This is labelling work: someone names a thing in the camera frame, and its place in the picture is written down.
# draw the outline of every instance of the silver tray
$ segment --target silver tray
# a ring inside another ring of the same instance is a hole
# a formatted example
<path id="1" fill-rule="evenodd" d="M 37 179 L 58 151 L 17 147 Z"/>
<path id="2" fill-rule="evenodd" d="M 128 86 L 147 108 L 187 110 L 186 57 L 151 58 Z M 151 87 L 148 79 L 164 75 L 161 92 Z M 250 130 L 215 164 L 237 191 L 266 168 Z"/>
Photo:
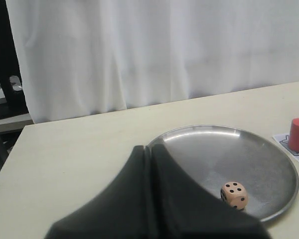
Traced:
<path id="1" fill-rule="evenodd" d="M 149 146 L 164 144 L 198 184 L 220 198 L 228 181 L 242 183 L 249 195 L 246 213 L 262 222 L 285 212 L 299 189 L 297 171 L 269 141 L 244 130 L 195 125 L 162 134 Z"/>

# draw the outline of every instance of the die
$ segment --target die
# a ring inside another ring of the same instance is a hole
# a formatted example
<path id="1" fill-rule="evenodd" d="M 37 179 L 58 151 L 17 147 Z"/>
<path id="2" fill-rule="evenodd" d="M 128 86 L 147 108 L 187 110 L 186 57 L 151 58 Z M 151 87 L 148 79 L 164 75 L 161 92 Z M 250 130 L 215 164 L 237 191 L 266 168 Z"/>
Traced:
<path id="1" fill-rule="evenodd" d="M 228 182 L 220 190 L 221 199 L 233 208 L 244 209 L 248 203 L 248 194 L 238 182 Z"/>

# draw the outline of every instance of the plate rim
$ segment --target plate rim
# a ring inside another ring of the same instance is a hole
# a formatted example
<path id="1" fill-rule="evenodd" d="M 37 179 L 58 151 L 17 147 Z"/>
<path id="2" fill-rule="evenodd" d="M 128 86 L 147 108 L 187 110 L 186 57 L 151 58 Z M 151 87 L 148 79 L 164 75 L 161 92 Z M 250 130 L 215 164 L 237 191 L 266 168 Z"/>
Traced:
<path id="1" fill-rule="evenodd" d="M 216 126 L 216 127 L 222 127 L 222 128 L 229 128 L 229 129 L 234 129 L 234 130 L 239 130 L 239 131 L 242 131 L 242 132 L 245 132 L 245 133 L 249 133 L 253 136 L 256 136 L 256 137 L 259 137 L 260 139 L 264 140 L 265 142 L 273 145 L 275 148 L 277 148 L 283 155 L 286 156 L 286 158 L 288 159 L 291 167 L 293 168 L 294 170 L 294 173 L 295 173 L 295 176 L 296 176 L 296 187 L 295 187 L 295 190 L 294 190 L 294 193 L 293 193 L 293 196 L 290 198 L 290 200 L 277 212 L 265 217 L 265 218 L 262 218 L 260 219 L 260 221 L 262 223 L 265 223 L 265 222 L 269 222 L 275 218 L 277 218 L 278 216 L 282 215 L 283 213 L 285 213 L 288 209 L 290 209 L 290 207 L 293 205 L 293 203 L 295 202 L 295 199 L 298 195 L 298 192 L 299 192 L 299 175 L 298 175 L 298 172 L 297 172 L 297 169 L 293 163 L 293 161 L 291 160 L 291 158 L 288 156 L 287 153 L 285 153 L 280 147 L 278 147 L 277 145 L 275 145 L 274 143 L 272 143 L 271 141 L 269 141 L 268 139 L 264 138 L 264 137 L 261 137 L 255 133 L 252 133 L 250 131 L 247 131 L 247 130 L 244 130 L 244 129 L 240 129 L 240 128 L 236 128 L 236 127 L 230 127 L 230 126 L 224 126 L 224 125 L 217 125 L 217 124 L 194 124 L 194 125 L 188 125 L 188 126 L 183 126 L 183 127 L 179 127 L 179 128 L 175 128 L 175 129 L 172 129 L 170 131 L 167 131 L 165 133 L 162 133 L 161 135 L 159 135 L 158 137 L 156 137 L 155 139 L 153 139 L 149 144 L 148 144 L 148 147 L 151 148 L 153 146 L 153 143 L 158 140 L 159 138 L 162 138 L 164 135 L 168 134 L 168 133 L 172 133 L 174 131 L 178 131 L 178 130 L 181 130 L 181 129 L 184 129 L 184 128 L 190 128 L 190 127 L 197 127 L 197 126 Z"/>

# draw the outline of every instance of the white curtain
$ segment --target white curtain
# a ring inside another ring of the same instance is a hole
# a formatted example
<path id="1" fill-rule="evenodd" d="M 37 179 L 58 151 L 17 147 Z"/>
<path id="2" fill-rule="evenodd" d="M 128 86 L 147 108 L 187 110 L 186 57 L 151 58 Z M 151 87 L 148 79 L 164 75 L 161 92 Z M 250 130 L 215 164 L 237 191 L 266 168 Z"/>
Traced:
<path id="1" fill-rule="evenodd" d="M 299 81 L 299 0 L 6 0 L 35 122 Z"/>

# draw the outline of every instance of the beige table surface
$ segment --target beige table surface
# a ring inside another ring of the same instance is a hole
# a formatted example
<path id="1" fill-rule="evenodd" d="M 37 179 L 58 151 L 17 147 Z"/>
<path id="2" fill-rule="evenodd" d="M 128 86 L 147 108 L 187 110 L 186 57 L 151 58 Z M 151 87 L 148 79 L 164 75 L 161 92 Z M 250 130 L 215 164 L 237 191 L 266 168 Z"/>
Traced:
<path id="1" fill-rule="evenodd" d="M 296 117 L 299 82 L 26 126 L 0 173 L 0 239 L 43 238 L 110 183 L 134 145 L 168 130 L 228 125 L 274 142 Z M 275 239 L 299 239 L 299 194 L 268 228 Z"/>

